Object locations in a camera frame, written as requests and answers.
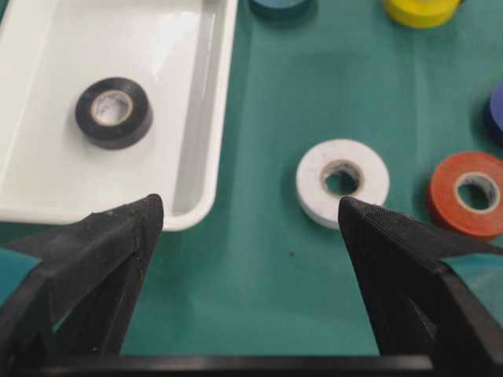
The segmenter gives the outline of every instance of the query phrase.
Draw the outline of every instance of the electrical tape roll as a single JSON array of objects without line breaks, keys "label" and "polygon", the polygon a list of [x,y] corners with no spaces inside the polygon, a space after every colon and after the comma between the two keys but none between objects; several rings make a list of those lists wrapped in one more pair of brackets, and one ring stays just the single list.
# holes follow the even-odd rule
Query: electrical tape roll
[{"label": "electrical tape roll", "polygon": [[[104,118],[112,107],[123,111],[112,120]],[[75,119],[93,144],[121,149],[147,134],[152,125],[152,109],[141,86],[115,77],[96,82],[84,91],[75,107]]]},{"label": "electrical tape roll", "polygon": [[314,146],[297,167],[297,196],[307,216],[330,229],[339,229],[339,202],[343,196],[332,192],[326,179],[340,172],[358,183],[349,196],[367,203],[384,204],[390,187],[383,160],[363,143],[335,139]]},{"label": "electrical tape roll", "polygon": [[384,0],[396,22],[414,28],[437,27],[452,18],[461,0]]},{"label": "electrical tape roll", "polygon": [[[462,185],[485,193],[489,207],[471,208],[459,195]],[[428,210],[438,226],[480,240],[503,234],[503,161],[481,152],[463,152],[442,161],[427,190]]]},{"label": "electrical tape roll", "polygon": [[312,0],[249,0],[251,10],[268,20],[292,20],[302,16]]},{"label": "electrical tape roll", "polygon": [[503,82],[494,90],[484,108],[484,124],[491,139],[503,146]]}]

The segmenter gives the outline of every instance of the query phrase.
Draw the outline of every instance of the green fabric surface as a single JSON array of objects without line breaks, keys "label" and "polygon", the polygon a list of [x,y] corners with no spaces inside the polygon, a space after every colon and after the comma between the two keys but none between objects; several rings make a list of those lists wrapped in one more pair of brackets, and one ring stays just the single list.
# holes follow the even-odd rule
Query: green fabric surface
[{"label": "green fabric surface", "polygon": [[0,21],[2,20],[2,16],[4,11],[6,10],[8,0],[0,0]]},{"label": "green fabric surface", "polygon": [[[386,205],[431,222],[424,189],[440,161],[503,156],[481,121],[503,80],[502,14],[501,0],[466,2],[418,31],[378,0],[319,0],[293,23],[241,1],[215,205],[162,235],[123,352],[376,354],[341,235],[297,203],[297,164],[324,140],[366,143],[390,172]],[[5,224],[0,239],[35,230]]]},{"label": "green fabric surface", "polygon": [[463,280],[486,310],[503,327],[503,257],[472,254],[442,260]]},{"label": "green fabric surface", "polygon": [[0,306],[39,263],[36,257],[0,247]]}]

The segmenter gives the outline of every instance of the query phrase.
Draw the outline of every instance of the blue electrical tape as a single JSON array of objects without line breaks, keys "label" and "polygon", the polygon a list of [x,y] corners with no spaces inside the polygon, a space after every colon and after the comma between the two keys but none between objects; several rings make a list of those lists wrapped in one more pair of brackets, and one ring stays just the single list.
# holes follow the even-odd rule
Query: blue electrical tape
[{"label": "blue electrical tape", "polygon": [[491,139],[503,146],[503,82],[493,92],[484,108],[484,124]]},{"label": "blue electrical tape", "polygon": [[312,0],[249,0],[251,9],[268,20],[292,20],[302,16]]}]

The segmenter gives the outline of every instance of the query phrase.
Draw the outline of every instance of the yellow electrical tape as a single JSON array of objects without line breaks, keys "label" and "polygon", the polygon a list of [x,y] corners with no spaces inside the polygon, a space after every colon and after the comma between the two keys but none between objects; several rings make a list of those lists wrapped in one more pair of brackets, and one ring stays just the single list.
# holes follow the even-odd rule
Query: yellow electrical tape
[{"label": "yellow electrical tape", "polygon": [[400,24],[423,29],[450,20],[460,3],[461,0],[384,0],[384,8]]}]

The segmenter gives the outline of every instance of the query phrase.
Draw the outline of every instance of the black electrical tape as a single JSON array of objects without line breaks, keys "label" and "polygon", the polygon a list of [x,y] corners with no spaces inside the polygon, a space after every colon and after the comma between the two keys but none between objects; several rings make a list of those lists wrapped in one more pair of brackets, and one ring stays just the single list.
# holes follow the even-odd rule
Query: black electrical tape
[{"label": "black electrical tape", "polygon": [[[99,115],[109,101],[123,102],[126,114],[115,123],[103,123]],[[121,149],[140,141],[152,124],[152,109],[145,91],[136,82],[119,77],[96,82],[80,96],[75,118],[82,132],[95,145]]]}]

